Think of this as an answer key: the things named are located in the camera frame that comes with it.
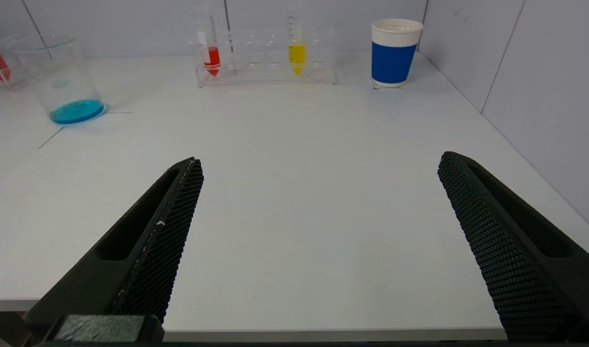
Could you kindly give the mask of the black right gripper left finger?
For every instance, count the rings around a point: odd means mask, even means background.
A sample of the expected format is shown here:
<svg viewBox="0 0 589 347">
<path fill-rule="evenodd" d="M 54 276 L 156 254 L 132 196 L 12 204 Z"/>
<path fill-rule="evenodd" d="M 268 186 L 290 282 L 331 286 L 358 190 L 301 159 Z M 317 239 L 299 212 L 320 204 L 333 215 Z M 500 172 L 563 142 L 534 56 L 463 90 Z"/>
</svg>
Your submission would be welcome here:
<svg viewBox="0 0 589 347">
<path fill-rule="evenodd" d="M 153 315 L 164 321 L 204 175 L 190 157 L 169 167 L 24 320 L 46 334 L 67 315 Z"/>
</svg>

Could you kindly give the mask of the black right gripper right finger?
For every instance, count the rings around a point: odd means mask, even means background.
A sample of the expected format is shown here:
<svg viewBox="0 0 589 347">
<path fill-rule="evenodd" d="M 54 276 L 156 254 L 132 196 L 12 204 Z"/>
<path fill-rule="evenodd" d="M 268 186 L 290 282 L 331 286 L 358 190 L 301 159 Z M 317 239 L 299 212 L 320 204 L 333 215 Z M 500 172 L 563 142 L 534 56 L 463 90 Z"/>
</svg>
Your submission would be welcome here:
<svg viewBox="0 0 589 347">
<path fill-rule="evenodd" d="M 589 253 L 479 163 L 437 170 L 509 341 L 589 341 Z"/>
</svg>

